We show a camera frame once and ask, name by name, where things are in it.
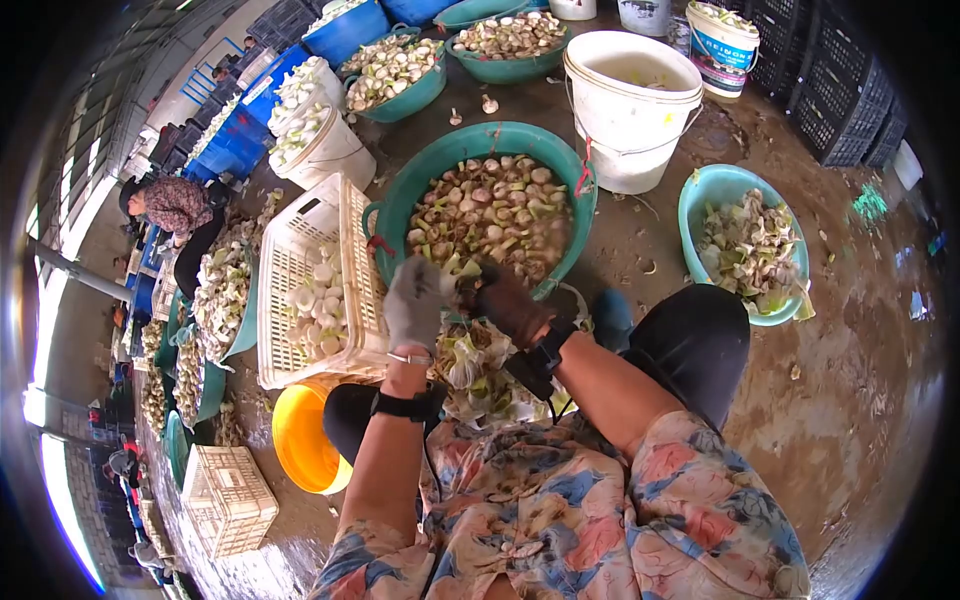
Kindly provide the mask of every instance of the gray work glove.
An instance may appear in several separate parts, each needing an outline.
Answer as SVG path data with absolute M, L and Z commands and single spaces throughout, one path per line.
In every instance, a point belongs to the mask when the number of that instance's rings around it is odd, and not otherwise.
M 422 346 L 437 355 L 440 334 L 440 269 L 423 256 L 411 256 L 394 273 L 383 300 L 390 331 L 390 352 L 400 346 Z

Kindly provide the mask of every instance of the blue plastic barrel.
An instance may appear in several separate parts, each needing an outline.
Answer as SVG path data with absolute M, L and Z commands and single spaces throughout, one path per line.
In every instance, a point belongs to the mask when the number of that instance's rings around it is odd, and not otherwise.
M 276 57 L 273 62 L 260 73 L 259 76 L 247 88 L 246 94 L 240 100 L 240 104 L 247 107 L 253 118 L 264 125 L 270 120 L 270 112 L 274 109 L 280 97 L 276 95 L 276 90 L 283 83 L 283 76 L 286 73 L 292 73 L 295 66 L 303 64 L 310 58 L 299 45 L 291 47 L 289 50 Z
M 336 70 L 361 45 L 389 32 L 390 21 L 383 7 L 377 0 L 367 0 L 306 36 L 303 43 L 310 52 L 325 58 L 330 68 Z
M 460 0 L 383 0 L 383 8 L 398 23 L 422 25 Z
M 214 173 L 245 180 L 276 140 L 243 105 L 237 105 L 204 151 L 194 158 Z

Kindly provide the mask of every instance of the light blue plastic basin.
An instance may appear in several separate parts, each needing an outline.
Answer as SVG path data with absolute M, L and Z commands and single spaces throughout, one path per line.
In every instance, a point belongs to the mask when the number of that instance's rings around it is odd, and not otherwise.
M 763 203 L 776 206 L 786 201 L 769 183 L 754 173 L 734 167 L 730 164 L 711 164 L 700 169 L 700 177 L 696 183 L 691 175 L 680 192 L 680 207 L 677 220 L 680 223 L 680 237 L 684 242 L 684 260 L 695 283 L 712 283 L 715 281 L 707 275 L 707 270 L 700 262 L 697 254 L 697 242 L 704 236 L 704 219 L 707 218 L 707 209 L 704 204 L 709 201 L 711 206 L 740 203 L 743 195 L 751 189 L 758 188 L 763 192 Z M 810 259 L 806 253 L 804 233 L 800 231 L 797 217 L 790 210 L 793 217 L 793 230 L 797 232 L 800 241 L 794 244 L 793 259 L 800 263 L 800 273 L 804 279 L 810 279 Z M 750 323 L 760 326 L 779 325 L 793 318 L 800 308 L 802 299 L 793 297 L 777 312 L 769 315 L 751 315 Z

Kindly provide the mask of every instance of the patterned jacket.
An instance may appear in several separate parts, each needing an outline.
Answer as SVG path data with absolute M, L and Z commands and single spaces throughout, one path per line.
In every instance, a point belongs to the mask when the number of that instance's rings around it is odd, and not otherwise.
M 628 466 L 579 413 L 494 433 L 445 420 L 420 477 L 413 546 L 343 522 L 311 598 L 807 598 L 793 527 L 756 473 L 686 411 L 651 426 Z
M 143 200 L 151 223 L 181 237 L 213 218 L 206 189 L 183 178 L 156 180 L 144 189 Z

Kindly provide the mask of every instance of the wrist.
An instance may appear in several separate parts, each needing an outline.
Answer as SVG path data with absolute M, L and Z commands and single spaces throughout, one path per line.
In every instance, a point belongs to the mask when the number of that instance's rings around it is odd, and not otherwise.
M 393 349 L 397 356 L 430 356 L 423 346 L 404 345 Z M 405 363 L 393 358 L 387 366 L 387 378 L 380 389 L 384 394 L 399 398 L 412 398 L 415 394 L 426 392 L 426 372 L 428 365 Z

